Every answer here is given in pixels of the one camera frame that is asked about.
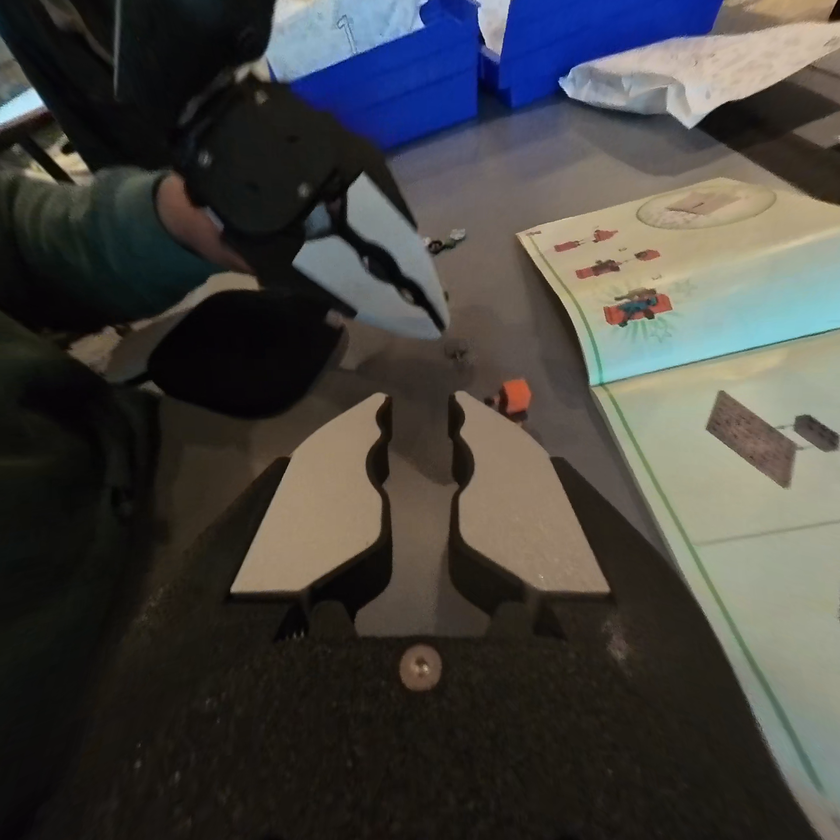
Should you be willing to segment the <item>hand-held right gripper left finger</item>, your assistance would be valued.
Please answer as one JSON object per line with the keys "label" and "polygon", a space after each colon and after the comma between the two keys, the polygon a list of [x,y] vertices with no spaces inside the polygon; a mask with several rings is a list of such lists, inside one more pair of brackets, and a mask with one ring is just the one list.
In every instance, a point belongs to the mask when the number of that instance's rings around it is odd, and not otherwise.
{"label": "hand-held right gripper left finger", "polygon": [[372,602],[392,578],[392,401],[374,394],[297,446],[230,587],[237,599]]}

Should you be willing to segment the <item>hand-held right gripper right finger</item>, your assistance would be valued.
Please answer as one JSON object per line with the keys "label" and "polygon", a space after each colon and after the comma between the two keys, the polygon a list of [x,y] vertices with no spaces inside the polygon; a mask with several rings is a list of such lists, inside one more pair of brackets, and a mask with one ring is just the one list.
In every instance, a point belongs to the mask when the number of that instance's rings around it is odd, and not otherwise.
{"label": "hand-held right gripper right finger", "polygon": [[449,397],[449,576],[469,602],[604,599],[610,585],[549,453],[467,392]]}

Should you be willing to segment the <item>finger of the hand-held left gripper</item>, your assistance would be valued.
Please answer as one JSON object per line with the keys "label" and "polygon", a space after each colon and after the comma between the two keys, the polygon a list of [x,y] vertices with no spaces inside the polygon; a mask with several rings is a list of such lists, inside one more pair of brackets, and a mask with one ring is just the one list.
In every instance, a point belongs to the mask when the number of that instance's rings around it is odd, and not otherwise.
{"label": "finger of the hand-held left gripper", "polygon": [[348,307],[353,318],[364,325],[413,340],[438,340],[444,333],[426,308],[409,302],[391,283],[376,278],[339,237],[307,242],[291,265]]}
{"label": "finger of the hand-held left gripper", "polygon": [[367,174],[346,193],[344,241],[360,266],[350,299],[358,320],[387,332],[448,330],[448,300],[433,257]]}

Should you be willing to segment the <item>white instruction booklet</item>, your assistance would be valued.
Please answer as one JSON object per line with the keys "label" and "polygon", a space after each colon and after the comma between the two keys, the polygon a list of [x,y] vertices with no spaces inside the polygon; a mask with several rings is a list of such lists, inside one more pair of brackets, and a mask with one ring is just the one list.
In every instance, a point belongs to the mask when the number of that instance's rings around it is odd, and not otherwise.
{"label": "white instruction booklet", "polygon": [[717,178],[518,240],[796,799],[838,838],[838,206]]}

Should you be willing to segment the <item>person's left forearm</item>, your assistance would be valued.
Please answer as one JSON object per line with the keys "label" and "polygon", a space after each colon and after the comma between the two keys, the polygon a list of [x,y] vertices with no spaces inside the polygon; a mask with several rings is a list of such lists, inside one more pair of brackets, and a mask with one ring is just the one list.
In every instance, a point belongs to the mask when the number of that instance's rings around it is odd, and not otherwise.
{"label": "person's left forearm", "polygon": [[164,222],[170,171],[102,170],[85,185],[2,171],[2,314],[96,332],[169,310],[222,268]]}

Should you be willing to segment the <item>person's left hand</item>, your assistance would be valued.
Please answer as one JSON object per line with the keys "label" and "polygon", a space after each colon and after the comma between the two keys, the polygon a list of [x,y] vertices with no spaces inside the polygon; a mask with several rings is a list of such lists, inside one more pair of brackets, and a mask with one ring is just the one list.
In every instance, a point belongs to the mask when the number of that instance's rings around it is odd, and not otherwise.
{"label": "person's left hand", "polygon": [[216,268],[253,276],[245,259],[224,241],[207,211],[194,205],[180,175],[168,172],[156,187],[155,210],[162,226],[181,247]]}

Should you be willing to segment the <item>white printed sheet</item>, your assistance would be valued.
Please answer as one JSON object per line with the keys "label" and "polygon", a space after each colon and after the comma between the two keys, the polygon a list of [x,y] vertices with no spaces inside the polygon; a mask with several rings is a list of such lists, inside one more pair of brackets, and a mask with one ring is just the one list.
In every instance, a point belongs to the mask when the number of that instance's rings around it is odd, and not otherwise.
{"label": "white printed sheet", "polygon": [[425,1],[277,1],[261,60],[272,79],[294,81],[411,35]]}

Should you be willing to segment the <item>blue plastic bin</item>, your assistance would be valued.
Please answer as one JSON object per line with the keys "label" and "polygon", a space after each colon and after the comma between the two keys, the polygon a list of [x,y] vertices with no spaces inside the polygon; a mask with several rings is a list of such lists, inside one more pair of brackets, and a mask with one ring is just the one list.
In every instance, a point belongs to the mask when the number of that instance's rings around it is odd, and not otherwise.
{"label": "blue plastic bin", "polygon": [[513,1],[479,81],[511,109],[552,96],[580,64],[663,40],[707,35],[721,1]]}
{"label": "blue plastic bin", "polygon": [[294,80],[292,90],[384,151],[474,119],[477,3],[427,2],[421,19],[416,32]]}

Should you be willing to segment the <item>white paper bag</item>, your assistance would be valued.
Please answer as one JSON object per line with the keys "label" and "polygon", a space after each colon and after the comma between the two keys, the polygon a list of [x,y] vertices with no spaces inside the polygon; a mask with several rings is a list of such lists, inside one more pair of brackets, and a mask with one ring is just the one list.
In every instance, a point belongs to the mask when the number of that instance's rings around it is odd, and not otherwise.
{"label": "white paper bag", "polygon": [[692,129],[724,104],[771,88],[838,48],[839,23],[670,38],[580,64],[559,86],[594,108],[668,115]]}

